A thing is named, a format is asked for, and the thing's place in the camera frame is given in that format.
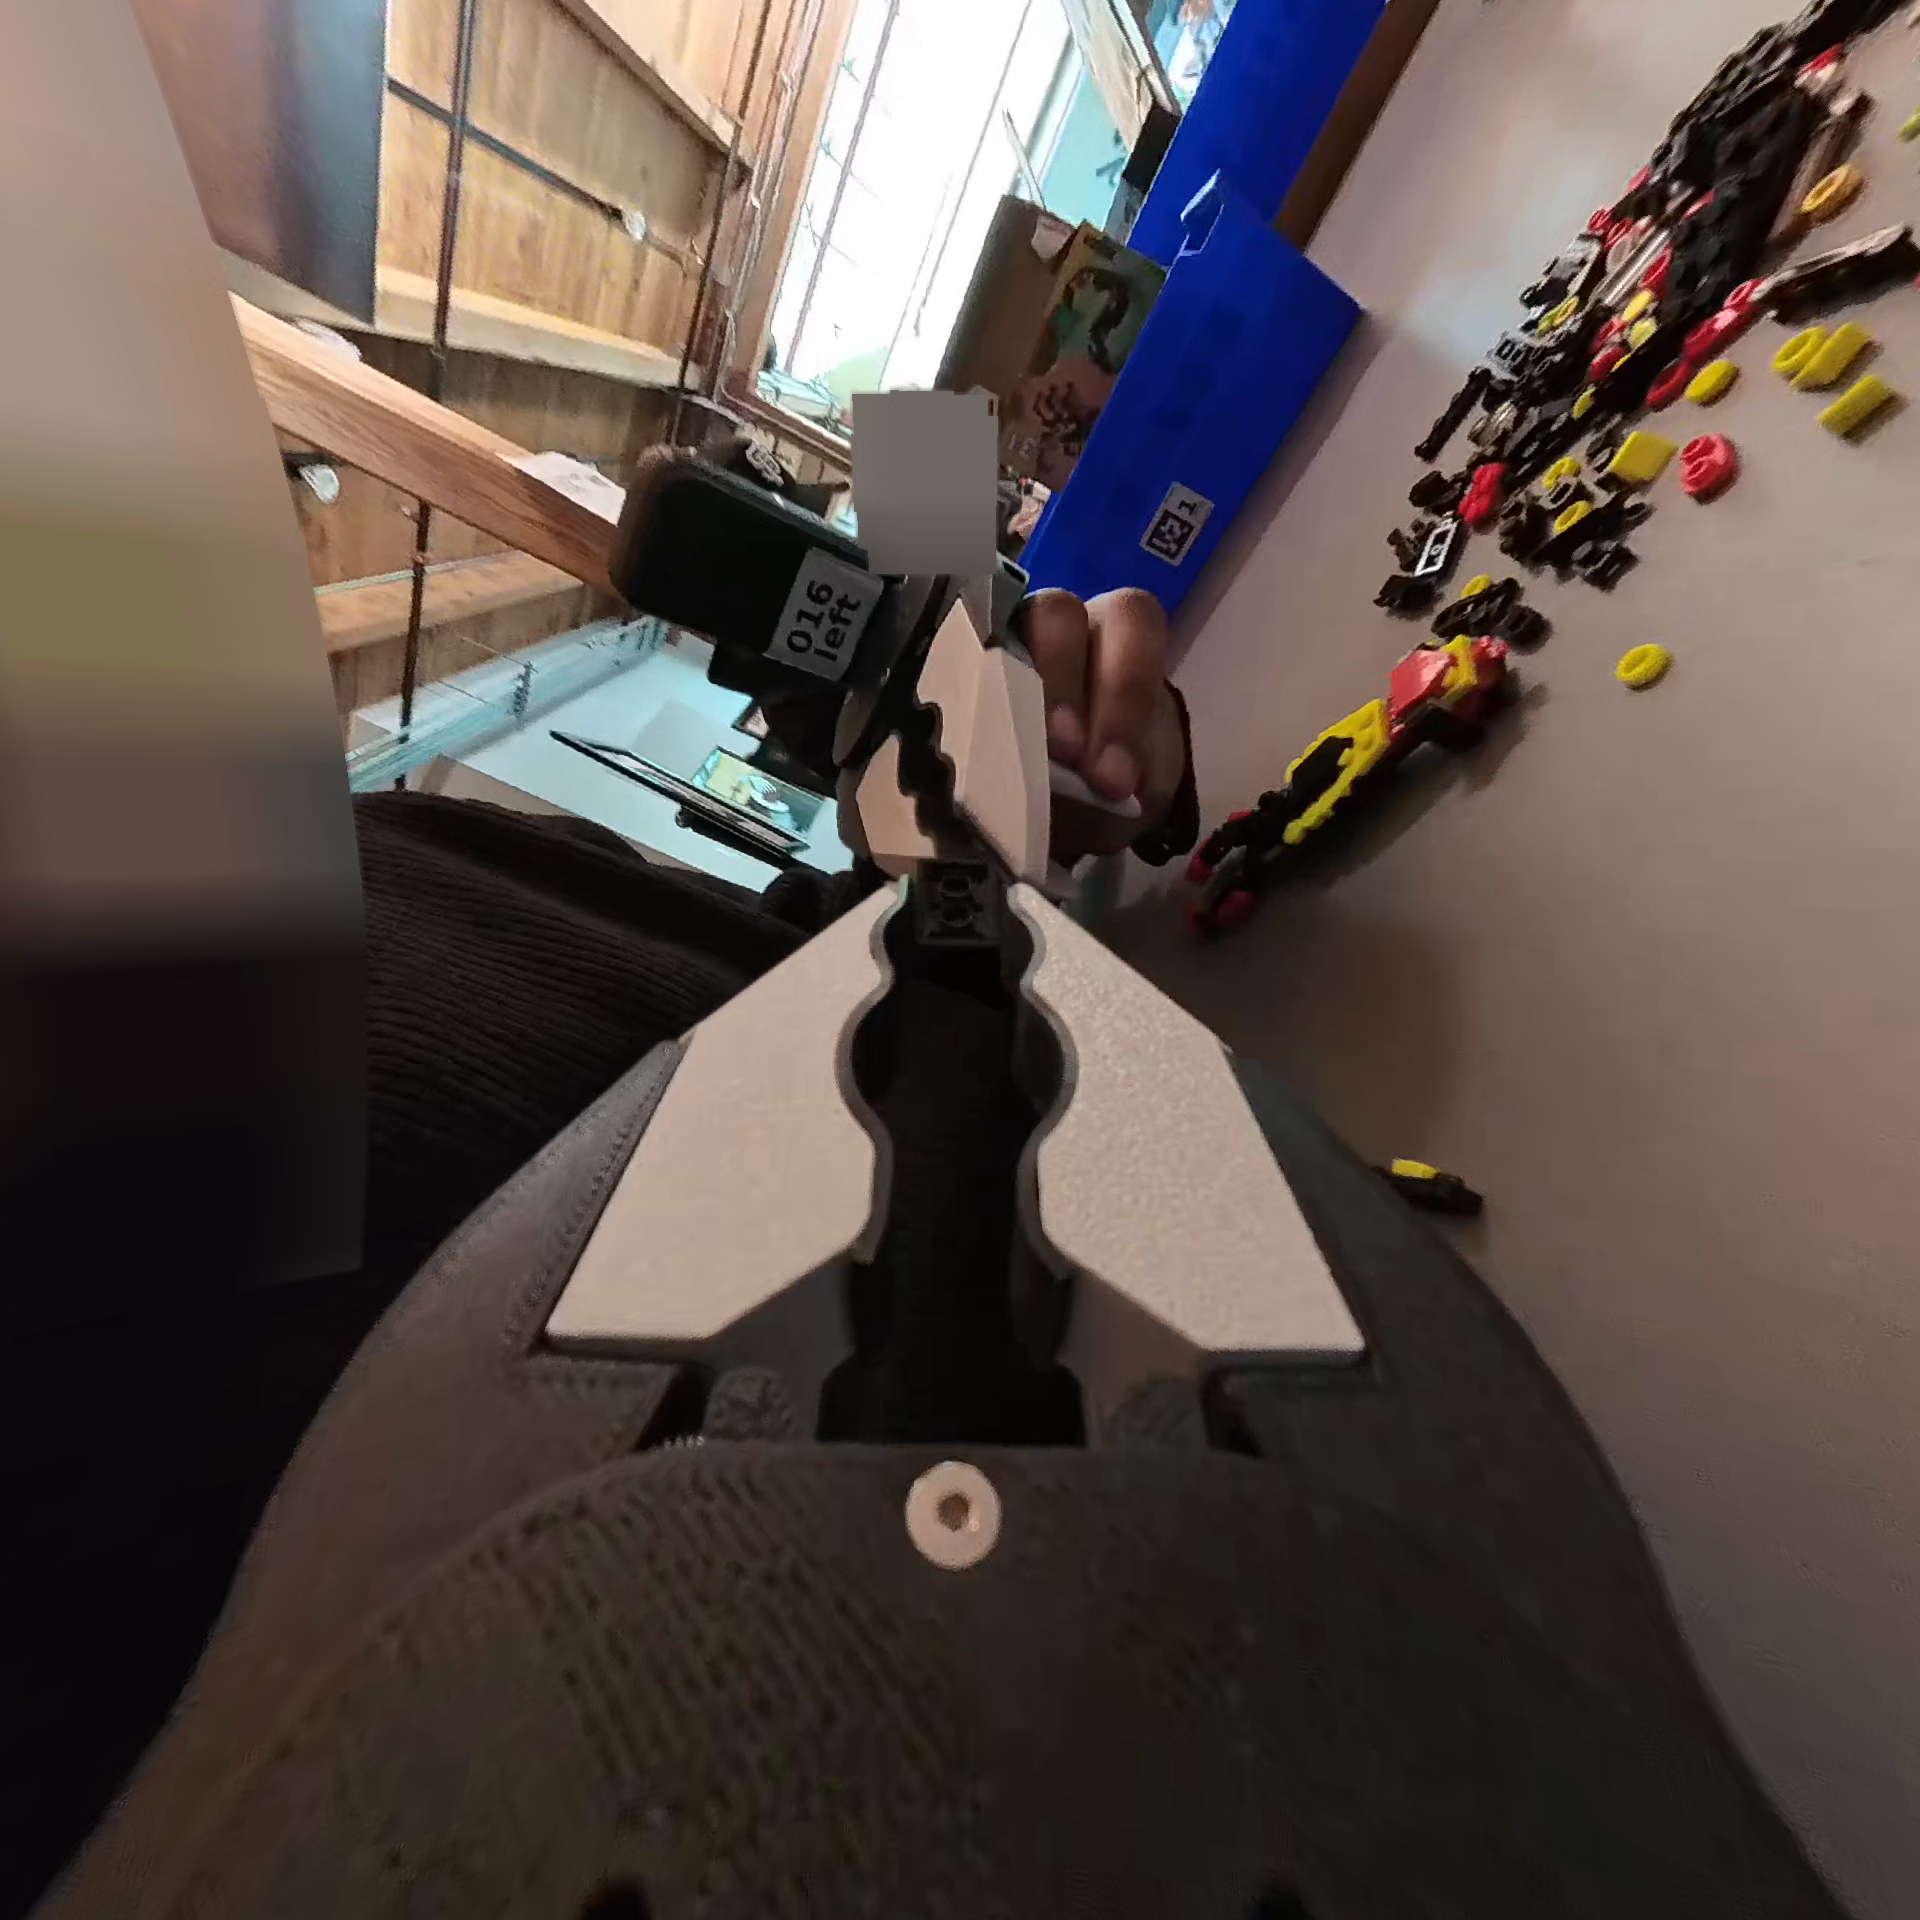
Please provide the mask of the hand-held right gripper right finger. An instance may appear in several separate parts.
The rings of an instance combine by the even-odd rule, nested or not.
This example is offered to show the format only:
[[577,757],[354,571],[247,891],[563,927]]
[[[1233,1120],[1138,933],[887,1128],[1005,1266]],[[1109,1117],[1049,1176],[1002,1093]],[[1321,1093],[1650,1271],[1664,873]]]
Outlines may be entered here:
[[1034,886],[1015,1077],[1022,1231],[1061,1284],[1064,1365],[1347,1365],[1357,1321],[1230,1053]]

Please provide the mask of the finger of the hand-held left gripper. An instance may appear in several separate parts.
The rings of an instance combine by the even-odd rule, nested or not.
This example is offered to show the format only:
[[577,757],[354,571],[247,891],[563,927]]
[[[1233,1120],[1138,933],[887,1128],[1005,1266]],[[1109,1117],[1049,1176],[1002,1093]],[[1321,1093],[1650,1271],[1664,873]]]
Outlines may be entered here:
[[956,863],[956,834],[947,811],[953,768],[940,752],[940,723],[908,714],[887,731],[863,768],[846,768],[836,787],[842,844],[887,883],[924,865]]
[[987,645],[968,600],[936,624],[915,684],[933,714],[950,806],[999,865],[1040,886],[1051,865],[1051,773],[1040,672],[1019,647]]

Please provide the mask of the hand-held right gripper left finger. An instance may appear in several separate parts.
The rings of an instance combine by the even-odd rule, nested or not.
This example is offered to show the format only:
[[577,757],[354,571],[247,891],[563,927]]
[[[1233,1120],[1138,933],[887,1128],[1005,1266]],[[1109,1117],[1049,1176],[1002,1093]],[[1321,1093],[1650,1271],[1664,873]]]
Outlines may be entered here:
[[547,1317],[552,1346],[848,1346],[890,1153],[853,1040],[890,990],[879,891],[686,1040]]

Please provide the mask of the small black lego piece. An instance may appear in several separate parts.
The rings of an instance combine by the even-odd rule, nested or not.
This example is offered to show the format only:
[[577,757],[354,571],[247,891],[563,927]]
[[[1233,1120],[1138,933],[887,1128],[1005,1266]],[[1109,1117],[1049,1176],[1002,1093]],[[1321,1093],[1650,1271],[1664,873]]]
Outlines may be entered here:
[[1005,880],[987,859],[924,859],[911,876],[915,943],[974,953],[1002,943]]

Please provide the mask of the red yellow black lego model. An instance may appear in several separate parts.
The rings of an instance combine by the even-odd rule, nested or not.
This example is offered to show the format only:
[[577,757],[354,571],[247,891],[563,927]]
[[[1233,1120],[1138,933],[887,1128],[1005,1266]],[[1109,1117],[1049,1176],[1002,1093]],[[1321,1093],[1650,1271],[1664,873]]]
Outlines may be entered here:
[[1245,923],[1316,844],[1356,823],[1409,761],[1480,747],[1515,689],[1501,637],[1413,647],[1393,663],[1381,700],[1320,731],[1272,791],[1197,838],[1190,855],[1190,927],[1215,937]]

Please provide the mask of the pile of loose lego pieces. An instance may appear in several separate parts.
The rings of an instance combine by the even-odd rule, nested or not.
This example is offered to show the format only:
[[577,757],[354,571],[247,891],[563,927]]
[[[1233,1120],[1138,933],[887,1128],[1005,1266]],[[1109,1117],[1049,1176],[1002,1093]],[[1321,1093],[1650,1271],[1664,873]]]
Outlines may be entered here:
[[1849,80],[1901,2],[1802,2],[1719,61],[1650,165],[1518,290],[1413,443],[1406,518],[1376,609],[1420,652],[1537,647],[1526,580],[1615,587],[1657,485],[1682,467],[1651,417],[1758,322],[1819,319],[1918,278],[1918,229],[1806,251],[1856,201],[1873,103]]

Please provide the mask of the person's left hand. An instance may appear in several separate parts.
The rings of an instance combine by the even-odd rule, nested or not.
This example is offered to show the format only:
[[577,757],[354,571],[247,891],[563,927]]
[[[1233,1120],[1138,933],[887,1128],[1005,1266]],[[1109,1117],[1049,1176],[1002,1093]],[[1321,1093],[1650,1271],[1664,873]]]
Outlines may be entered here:
[[1046,689],[1049,757],[1096,796],[1080,806],[1092,844],[1166,825],[1190,780],[1190,723],[1166,677],[1159,600],[1138,587],[1040,587],[1022,604],[1022,647]]

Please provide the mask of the dark framed screen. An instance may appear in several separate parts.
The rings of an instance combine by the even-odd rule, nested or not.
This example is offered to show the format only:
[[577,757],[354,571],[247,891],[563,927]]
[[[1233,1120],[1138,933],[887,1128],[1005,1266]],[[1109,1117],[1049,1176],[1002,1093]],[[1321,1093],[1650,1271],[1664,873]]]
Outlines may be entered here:
[[577,731],[547,731],[547,739],[674,802],[677,823],[714,847],[729,847],[774,868],[803,865],[813,849],[811,830],[824,813],[824,796],[747,763],[742,753],[711,747],[682,776],[637,747],[580,739]]

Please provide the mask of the wooden beam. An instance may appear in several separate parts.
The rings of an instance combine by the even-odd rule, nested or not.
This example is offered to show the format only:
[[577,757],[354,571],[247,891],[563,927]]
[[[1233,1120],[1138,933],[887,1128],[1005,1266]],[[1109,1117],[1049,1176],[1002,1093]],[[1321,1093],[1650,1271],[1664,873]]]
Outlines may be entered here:
[[522,467],[516,443],[296,322],[230,302],[276,432],[612,593],[613,524]]

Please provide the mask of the blue plastic bin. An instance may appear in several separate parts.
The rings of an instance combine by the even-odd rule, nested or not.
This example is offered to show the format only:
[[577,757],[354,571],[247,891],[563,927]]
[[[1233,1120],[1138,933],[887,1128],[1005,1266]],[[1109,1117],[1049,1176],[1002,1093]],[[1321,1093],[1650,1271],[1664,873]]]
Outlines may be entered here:
[[1239,2],[1133,218],[1166,267],[1072,480],[1022,549],[1032,587],[1174,612],[1310,412],[1360,305],[1276,229],[1383,2]]

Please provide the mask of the colourful printed box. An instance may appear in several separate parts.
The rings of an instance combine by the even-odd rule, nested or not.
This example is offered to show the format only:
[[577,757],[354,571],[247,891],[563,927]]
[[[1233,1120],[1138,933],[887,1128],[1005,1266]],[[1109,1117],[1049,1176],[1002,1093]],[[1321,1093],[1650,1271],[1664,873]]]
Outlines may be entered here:
[[933,389],[992,395],[999,467],[1057,492],[1161,283],[1161,266],[1096,226],[1002,195]]

